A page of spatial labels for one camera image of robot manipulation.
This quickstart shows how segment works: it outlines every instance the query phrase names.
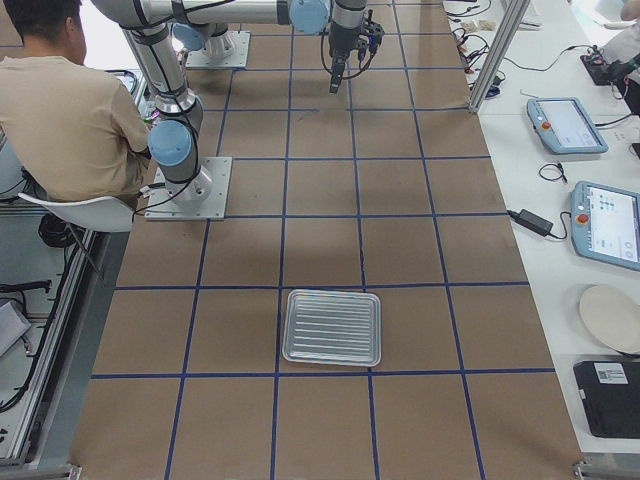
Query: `black case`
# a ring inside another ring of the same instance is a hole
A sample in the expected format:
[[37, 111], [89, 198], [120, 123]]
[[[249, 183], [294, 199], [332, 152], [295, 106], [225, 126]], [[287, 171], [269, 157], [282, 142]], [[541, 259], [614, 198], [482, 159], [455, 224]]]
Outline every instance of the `black case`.
[[[621, 364], [628, 384], [602, 383], [595, 363]], [[640, 363], [581, 362], [573, 371], [591, 433], [605, 438], [640, 438]]]

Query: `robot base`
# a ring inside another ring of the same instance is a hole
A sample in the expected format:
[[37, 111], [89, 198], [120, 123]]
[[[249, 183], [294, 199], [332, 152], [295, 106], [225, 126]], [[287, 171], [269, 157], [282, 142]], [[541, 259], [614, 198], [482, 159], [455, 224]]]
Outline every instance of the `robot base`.
[[[231, 157], [202, 158], [202, 168], [206, 168], [213, 178], [209, 196], [200, 203], [186, 207], [169, 201], [146, 210], [145, 218], [149, 221], [224, 220], [231, 178], [231, 164]], [[164, 175], [160, 169], [156, 172], [154, 182], [164, 182]], [[164, 202], [168, 198], [169, 194], [164, 188], [152, 190], [149, 196], [149, 205]]]
[[191, 52], [187, 59], [187, 70], [228, 70], [246, 68], [249, 56], [249, 32], [229, 32], [233, 36], [236, 51], [223, 59], [212, 59], [202, 52]]

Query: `metal tray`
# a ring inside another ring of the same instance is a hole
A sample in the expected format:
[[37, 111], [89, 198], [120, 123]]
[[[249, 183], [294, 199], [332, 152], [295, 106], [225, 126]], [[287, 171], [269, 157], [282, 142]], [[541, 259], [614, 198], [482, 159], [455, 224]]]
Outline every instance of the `metal tray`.
[[294, 290], [282, 354], [291, 362], [373, 367], [380, 363], [380, 300], [371, 293]]

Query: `light blue tablet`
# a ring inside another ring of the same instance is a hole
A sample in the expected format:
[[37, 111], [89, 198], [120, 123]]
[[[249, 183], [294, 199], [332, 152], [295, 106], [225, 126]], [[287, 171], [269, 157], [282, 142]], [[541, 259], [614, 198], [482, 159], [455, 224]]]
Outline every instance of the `light blue tablet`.
[[577, 98], [535, 98], [527, 114], [553, 153], [603, 153], [609, 147]]
[[640, 195], [578, 182], [571, 195], [571, 239], [578, 255], [640, 270]]

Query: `chair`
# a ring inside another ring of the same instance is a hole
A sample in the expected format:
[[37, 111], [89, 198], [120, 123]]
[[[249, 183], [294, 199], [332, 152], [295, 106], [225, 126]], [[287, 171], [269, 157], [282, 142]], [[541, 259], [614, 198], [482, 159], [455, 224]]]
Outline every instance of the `chair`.
[[133, 209], [114, 197], [99, 197], [82, 202], [50, 202], [32, 197], [26, 193], [18, 196], [27, 202], [40, 205], [51, 213], [68, 222], [69, 230], [85, 257], [104, 281], [104, 275], [87, 251], [74, 225], [94, 232], [130, 232], [133, 227]]

